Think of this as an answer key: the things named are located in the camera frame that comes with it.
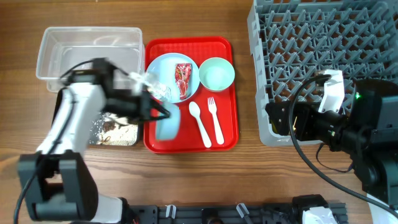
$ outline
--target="mint green bowl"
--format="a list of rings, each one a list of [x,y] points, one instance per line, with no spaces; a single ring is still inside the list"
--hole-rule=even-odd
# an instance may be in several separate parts
[[[209,58],[200,65],[199,80],[210,91],[223,91],[234,82],[234,79],[234,67],[223,58]]]

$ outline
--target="fork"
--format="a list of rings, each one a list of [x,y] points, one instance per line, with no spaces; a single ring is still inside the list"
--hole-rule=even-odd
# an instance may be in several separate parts
[[[214,101],[214,98],[213,97],[209,97],[207,99],[207,104],[209,106],[210,113],[213,115],[214,129],[216,131],[217,143],[218,144],[224,144],[224,137],[223,137],[223,133],[221,132],[220,123],[218,122],[217,106],[216,106],[216,102]]]

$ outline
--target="wooden surface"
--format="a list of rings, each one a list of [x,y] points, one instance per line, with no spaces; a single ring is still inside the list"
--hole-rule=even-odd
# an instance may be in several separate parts
[[[125,197],[132,205],[259,204],[322,194],[327,200],[347,203],[350,223],[371,223],[365,202],[321,180],[294,148],[260,142],[246,24],[251,0],[27,2],[0,4],[0,223],[12,222],[21,190],[16,172],[19,154],[33,153],[50,128],[56,96],[35,77],[40,41],[48,26],[139,27],[145,44],[162,37],[221,35],[233,47],[237,146],[228,152],[172,156],[155,155],[142,143],[134,148],[91,148],[85,160],[102,194]],[[304,147],[313,162],[316,147]],[[320,157],[340,169],[350,163],[346,154],[327,149]],[[362,192],[353,173],[321,170]],[[25,205],[21,223],[30,223]]]

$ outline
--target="dish rack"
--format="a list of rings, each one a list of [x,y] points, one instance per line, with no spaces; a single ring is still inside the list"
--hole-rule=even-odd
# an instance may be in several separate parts
[[[291,100],[302,82],[318,70],[343,71],[344,113],[350,111],[356,80],[398,83],[397,27],[398,1],[394,0],[254,0],[248,30],[262,143],[292,145],[290,137],[273,132],[266,104]],[[322,93],[312,83],[298,100],[321,102]]]

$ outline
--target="spoon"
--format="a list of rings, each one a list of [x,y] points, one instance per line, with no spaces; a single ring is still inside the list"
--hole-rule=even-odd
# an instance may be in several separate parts
[[[200,108],[194,101],[189,103],[189,113],[191,113],[191,115],[194,118],[196,118],[198,121],[201,139],[203,140],[205,147],[206,148],[211,147],[211,141],[210,141],[209,135],[207,134],[206,129],[203,126],[203,123],[201,122],[201,119],[200,119]]]

